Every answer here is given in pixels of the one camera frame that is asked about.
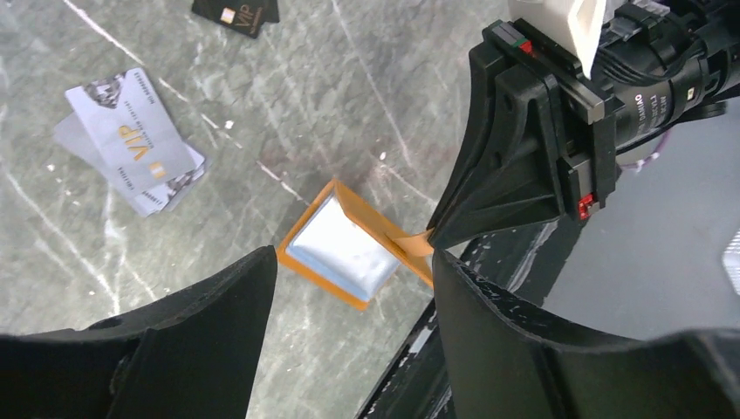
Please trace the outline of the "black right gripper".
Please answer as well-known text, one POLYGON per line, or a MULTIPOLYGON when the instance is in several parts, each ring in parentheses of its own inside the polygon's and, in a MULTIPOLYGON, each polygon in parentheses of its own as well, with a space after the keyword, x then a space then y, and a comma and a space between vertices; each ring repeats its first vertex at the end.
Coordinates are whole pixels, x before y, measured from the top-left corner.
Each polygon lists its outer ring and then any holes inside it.
POLYGON ((585 220, 614 192, 619 158, 739 94, 736 1, 606 3, 587 79, 522 18, 469 51, 467 126, 428 222, 434 249, 559 214, 585 220))

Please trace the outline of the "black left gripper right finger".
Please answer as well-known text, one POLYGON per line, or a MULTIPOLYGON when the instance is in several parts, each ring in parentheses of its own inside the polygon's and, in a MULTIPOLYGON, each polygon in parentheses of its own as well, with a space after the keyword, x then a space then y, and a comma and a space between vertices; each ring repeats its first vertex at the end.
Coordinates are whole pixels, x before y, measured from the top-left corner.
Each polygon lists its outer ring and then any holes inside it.
MULTIPOLYGON (((442 259, 433 256, 435 297, 442 259)), ((705 328, 651 340, 604 333, 535 307, 496 302, 495 313, 540 353, 538 375, 554 418, 736 418, 739 332, 705 328)))

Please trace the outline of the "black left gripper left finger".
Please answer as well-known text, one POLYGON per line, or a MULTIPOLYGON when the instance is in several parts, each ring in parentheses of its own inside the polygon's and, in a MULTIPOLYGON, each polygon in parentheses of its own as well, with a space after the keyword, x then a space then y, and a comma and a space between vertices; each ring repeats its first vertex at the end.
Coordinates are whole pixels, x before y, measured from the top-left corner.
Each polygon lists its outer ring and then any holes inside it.
POLYGON ((264 246, 86 329, 3 335, 2 417, 245 417, 277 267, 264 246))

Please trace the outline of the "orange leather card holder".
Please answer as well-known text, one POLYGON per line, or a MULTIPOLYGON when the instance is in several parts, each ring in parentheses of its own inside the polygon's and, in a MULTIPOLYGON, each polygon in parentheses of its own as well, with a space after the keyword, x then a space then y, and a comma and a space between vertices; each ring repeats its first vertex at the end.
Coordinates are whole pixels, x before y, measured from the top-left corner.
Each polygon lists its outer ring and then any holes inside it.
POLYGON ((278 246, 278 262, 357 310, 406 266, 433 285, 431 230, 411 235, 331 179, 278 246))

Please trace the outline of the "silver VIP card top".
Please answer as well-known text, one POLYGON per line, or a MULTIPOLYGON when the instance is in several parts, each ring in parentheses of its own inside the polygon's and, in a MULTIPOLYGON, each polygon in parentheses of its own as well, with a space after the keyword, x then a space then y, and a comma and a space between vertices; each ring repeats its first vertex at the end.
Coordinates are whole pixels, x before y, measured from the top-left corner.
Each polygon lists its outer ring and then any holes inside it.
POLYGON ((75 86, 65 98, 122 195, 137 196, 196 168, 143 68, 75 86))

